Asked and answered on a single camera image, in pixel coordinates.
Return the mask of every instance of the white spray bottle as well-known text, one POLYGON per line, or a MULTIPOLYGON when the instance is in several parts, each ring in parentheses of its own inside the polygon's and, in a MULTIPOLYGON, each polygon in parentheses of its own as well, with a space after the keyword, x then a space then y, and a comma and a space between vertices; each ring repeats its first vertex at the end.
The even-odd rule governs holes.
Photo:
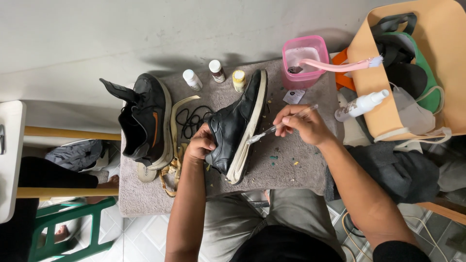
POLYGON ((360 96, 349 102, 345 107, 340 107, 335 111, 335 118, 344 122, 352 117, 360 116, 374 109, 374 107, 382 102, 389 95, 387 89, 380 92, 370 93, 366 96, 360 96))

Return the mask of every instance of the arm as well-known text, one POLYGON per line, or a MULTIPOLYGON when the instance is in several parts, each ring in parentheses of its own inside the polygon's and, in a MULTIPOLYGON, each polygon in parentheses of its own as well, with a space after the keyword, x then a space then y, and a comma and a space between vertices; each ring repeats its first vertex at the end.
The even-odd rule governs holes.
POLYGON ((291 117, 308 106, 283 108, 274 124, 283 121, 286 127, 277 130, 275 135, 284 137, 296 128, 304 142, 319 148, 352 220, 364 232, 372 248, 392 240, 418 246, 395 203, 330 132, 317 111, 305 119, 291 117))
POLYGON ((186 149, 168 223, 166 262, 198 260, 206 210, 204 156, 215 149, 210 137, 209 127, 203 124, 186 149))

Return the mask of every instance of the clear toothbrush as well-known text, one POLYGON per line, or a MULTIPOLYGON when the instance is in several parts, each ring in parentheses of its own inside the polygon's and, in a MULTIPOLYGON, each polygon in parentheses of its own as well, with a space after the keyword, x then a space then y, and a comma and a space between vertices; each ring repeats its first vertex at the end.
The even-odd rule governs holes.
MULTIPOLYGON (((315 104, 315 105, 311 105, 311 106, 309 106, 308 108, 305 108, 305 109, 301 110, 300 112, 294 114, 293 116, 294 116, 294 117, 299 117, 299 118, 305 118, 305 117, 309 114, 309 112, 311 112, 312 110, 317 109, 317 107, 318 107, 318 105, 316 105, 316 104, 315 104)), ((285 124, 284 124, 283 122, 280 122, 279 124, 276 124, 276 125, 272 126, 271 128, 265 130, 265 131, 262 132, 261 134, 255 135, 255 136, 251 137, 250 139, 248 139, 248 140, 246 141, 246 143, 249 144, 249 145, 252 144, 252 143, 255 143, 255 142, 259 141, 259 139, 260 139, 261 137, 263 137, 263 136, 265 136, 265 135, 268 135, 268 134, 270 134, 270 133, 273 133, 273 132, 275 132, 278 128, 281 128, 281 127, 283 127, 283 126, 285 126, 285 124)))

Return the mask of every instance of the white midsole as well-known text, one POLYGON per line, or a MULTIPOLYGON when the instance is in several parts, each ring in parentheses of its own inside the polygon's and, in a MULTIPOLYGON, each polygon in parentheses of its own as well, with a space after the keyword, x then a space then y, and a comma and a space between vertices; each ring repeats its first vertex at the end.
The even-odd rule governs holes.
POLYGON ((243 138, 241 139, 240 145, 236 150, 236 153, 233 158, 233 162, 228 169, 226 178, 229 179, 232 185, 239 182, 241 178, 242 170, 246 164, 247 152, 249 151, 249 144, 246 143, 254 135, 256 130, 257 122, 260 117, 260 112, 262 111, 262 106, 264 104, 265 88, 267 84, 267 74, 265 70, 260 70, 260 86, 259 93, 257 94, 256 105, 254 106, 253 113, 247 124, 246 130, 244 132, 243 138))
POLYGON ((172 160, 173 160, 173 146, 171 141, 171 133, 170 133, 170 117, 171 117, 171 97, 170 93, 168 92, 167 87, 165 86, 160 79, 155 77, 162 89, 164 90, 165 94, 165 116, 164 116, 164 153, 162 157, 152 163, 151 166, 147 167, 149 170, 157 170, 166 167, 172 160))

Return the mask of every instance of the person's left hand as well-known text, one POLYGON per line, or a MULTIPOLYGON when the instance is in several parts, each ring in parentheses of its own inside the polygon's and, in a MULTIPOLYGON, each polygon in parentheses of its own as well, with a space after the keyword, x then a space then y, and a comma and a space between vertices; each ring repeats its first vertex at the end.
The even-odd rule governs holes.
POLYGON ((191 138, 191 142, 186 149, 185 159, 204 161, 206 154, 215 148, 216 146, 213 142, 209 126, 207 123, 204 123, 191 138))

